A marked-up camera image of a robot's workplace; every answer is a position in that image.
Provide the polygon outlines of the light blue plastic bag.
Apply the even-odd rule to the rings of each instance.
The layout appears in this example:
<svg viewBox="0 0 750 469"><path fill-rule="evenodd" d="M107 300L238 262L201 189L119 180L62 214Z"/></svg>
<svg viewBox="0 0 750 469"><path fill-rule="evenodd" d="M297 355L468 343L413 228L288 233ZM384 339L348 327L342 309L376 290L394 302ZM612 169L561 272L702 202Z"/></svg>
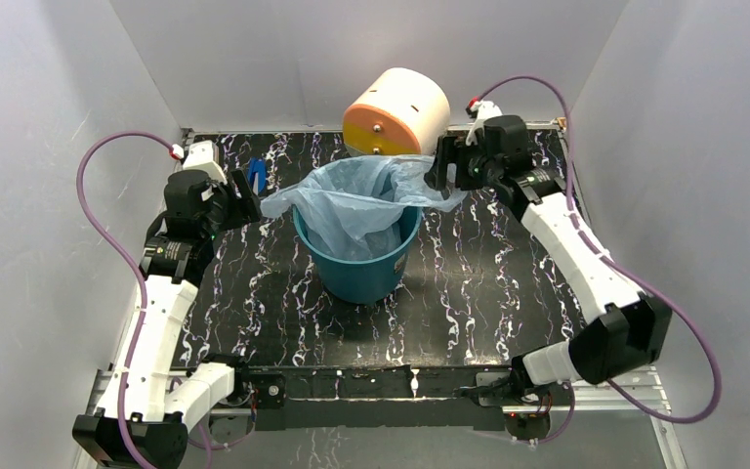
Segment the light blue plastic bag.
<svg viewBox="0 0 750 469"><path fill-rule="evenodd" d="M297 195L307 191L341 192L418 205L449 212L461 204L467 193L454 186L448 171L451 192L431 190L424 175L433 167L428 155L365 155L333 161L314 169L296 185L279 190L261 201L267 218L279 218L290 208Z"/></svg>

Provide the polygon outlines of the teal plastic trash bin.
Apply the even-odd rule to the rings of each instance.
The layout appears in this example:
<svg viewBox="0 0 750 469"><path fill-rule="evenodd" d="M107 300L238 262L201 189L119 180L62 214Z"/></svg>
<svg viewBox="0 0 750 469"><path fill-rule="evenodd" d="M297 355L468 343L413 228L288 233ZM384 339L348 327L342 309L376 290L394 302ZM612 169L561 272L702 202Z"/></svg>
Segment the teal plastic trash bin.
<svg viewBox="0 0 750 469"><path fill-rule="evenodd" d="M325 289L352 304L389 296L402 279L422 208L372 196L307 191L292 203Z"/></svg>

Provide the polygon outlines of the blue stapler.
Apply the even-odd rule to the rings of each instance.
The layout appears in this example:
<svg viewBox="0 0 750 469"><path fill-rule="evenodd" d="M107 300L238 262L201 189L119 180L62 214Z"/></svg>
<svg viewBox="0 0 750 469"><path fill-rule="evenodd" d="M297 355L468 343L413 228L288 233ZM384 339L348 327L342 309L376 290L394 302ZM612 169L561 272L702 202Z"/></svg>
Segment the blue stapler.
<svg viewBox="0 0 750 469"><path fill-rule="evenodd" d="M267 186L267 165L262 158L251 158L247 168L248 183L254 194L262 194Z"/></svg>

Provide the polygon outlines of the white drawer box orange front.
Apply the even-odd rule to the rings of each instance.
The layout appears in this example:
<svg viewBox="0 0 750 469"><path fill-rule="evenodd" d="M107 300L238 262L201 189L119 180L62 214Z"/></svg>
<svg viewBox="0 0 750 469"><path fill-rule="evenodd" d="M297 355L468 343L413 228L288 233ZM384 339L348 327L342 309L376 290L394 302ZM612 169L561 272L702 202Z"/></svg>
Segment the white drawer box orange front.
<svg viewBox="0 0 750 469"><path fill-rule="evenodd" d="M434 80L408 68L389 68L344 112L343 142L352 156L429 155L450 114Z"/></svg>

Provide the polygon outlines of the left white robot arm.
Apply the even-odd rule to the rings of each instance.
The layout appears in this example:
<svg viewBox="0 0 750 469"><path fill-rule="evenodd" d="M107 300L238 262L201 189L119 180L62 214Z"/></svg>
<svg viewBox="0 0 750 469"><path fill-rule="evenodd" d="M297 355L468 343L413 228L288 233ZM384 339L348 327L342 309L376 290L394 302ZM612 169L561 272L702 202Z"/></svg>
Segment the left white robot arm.
<svg viewBox="0 0 750 469"><path fill-rule="evenodd" d="M254 403L244 359L208 354L178 388L168 388L179 334L217 235L260 219L260 200L239 170L172 174L166 208L148 227L135 270L146 289L131 316L114 370L95 409L80 414L74 440L104 468L177 468L189 431L218 404Z"/></svg>

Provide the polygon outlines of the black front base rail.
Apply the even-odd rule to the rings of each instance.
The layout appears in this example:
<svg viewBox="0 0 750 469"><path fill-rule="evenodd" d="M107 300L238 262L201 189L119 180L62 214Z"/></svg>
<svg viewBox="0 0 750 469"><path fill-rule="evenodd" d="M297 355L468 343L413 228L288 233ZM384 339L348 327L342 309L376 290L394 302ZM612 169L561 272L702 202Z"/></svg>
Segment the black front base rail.
<svg viewBox="0 0 750 469"><path fill-rule="evenodd" d="M557 384L533 385L517 366L242 364L236 395L214 418L246 417L259 431L318 427L466 427L543 438L563 402Z"/></svg>

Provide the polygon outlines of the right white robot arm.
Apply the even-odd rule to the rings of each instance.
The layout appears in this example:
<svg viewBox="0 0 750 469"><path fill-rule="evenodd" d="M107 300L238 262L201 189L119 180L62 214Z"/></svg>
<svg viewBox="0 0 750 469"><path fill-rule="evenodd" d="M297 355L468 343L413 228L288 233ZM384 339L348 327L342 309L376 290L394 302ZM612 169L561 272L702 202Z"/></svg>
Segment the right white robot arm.
<svg viewBox="0 0 750 469"><path fill-rule="evenodd" d="M673 316L670 307L608 265L595 236L567 206L564 180L534 165L528 131L515 115L485 120L472 139L441 136L428 186L492 189L546 249L576 297L586 322L570 340L512 360L511 390L537 404L550 383L600 384L655 362Z"/></svg>

